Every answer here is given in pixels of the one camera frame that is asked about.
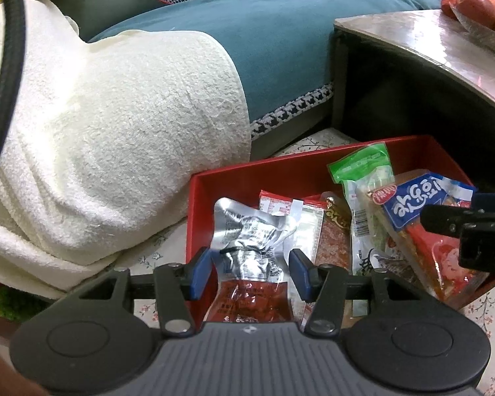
floral patterned fabric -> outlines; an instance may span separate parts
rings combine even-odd
[[[354,140],[335,129],[327,129],[306,137],[278,153],[278,156],[321,150],[352,143]],[[139,246],[131,248],[116,262],[116,267],[128,267],[133,275],[150,274],[154,267],[171,262],[185,262],[187,223],[174,225]],[[464,314],[477,323],[491,342],[491,359],[478,386],[483,396],[495,396],[495,288],[466,306]],[[158,327],[154,301],[136,300],[134,314],[150,327]]]

red label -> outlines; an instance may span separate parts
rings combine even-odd
[[[394,195],[396,195],[396,185],[387,185],[376,189],[372,193],[372,201],[374,204],[383,205]]]

red storage bin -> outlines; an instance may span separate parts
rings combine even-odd
[[[462,169],[431,136],[410,136],[384,141],[394,174],[424,168],[470,183]],[[218,199],[227,197],[258,207],[261,190],[291,198],[311,197],[328,190],[341,191],[332,181],[326,165],[372,143],[377,141],[265,159],[194,175],[190,180],[189,191],[187,261],[200,247],[211,243],[214,204]],[[477,297],[494,285],[495,278],[477,291]],[[216,275],[213,275],[202,299],[191,303],[191,312],[197,323],[205,316],[216,290]]]

table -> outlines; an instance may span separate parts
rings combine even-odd
[[[495,190],[495,54],[440,10],[334,26],[332,125],[359,141],[430,133]]]

black and white patterned border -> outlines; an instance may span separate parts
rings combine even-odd
[[[251,139],[256,140],[295,116],[323,104],[332,98],[333,94],[332,84],[328,83],[251,122]]]

